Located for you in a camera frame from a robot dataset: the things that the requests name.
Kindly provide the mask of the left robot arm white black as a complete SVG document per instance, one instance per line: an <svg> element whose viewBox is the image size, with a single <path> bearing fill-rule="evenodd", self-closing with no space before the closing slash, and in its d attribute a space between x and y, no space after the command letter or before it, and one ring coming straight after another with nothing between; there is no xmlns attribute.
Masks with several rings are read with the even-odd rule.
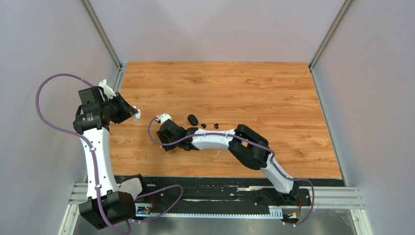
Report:
<svg viewBox="0 0 415 235"><path fill-rule="evenodd" d="M138 121L141 111L107 85L78 93L81 105L73 127L84 147L88 174L87 200L80 204L79 210L85 220L101 230L135 217L135 200L145 202L150 196L150 189L142 184L140 175L118 185L110 157L110 124L129 118Z"/></svg>

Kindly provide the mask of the white earbud charging case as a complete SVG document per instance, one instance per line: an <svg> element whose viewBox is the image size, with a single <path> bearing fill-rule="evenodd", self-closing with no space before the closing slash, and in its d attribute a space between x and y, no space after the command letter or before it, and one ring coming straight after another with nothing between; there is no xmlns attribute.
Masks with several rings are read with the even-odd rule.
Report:
<svg viewBox="0 0 415 235"><path fill-rule="evenodd" d="M136 109L136 112L133 114L132 118L134 122L138 122L141 117L141 111L139 109Z"/></svg>

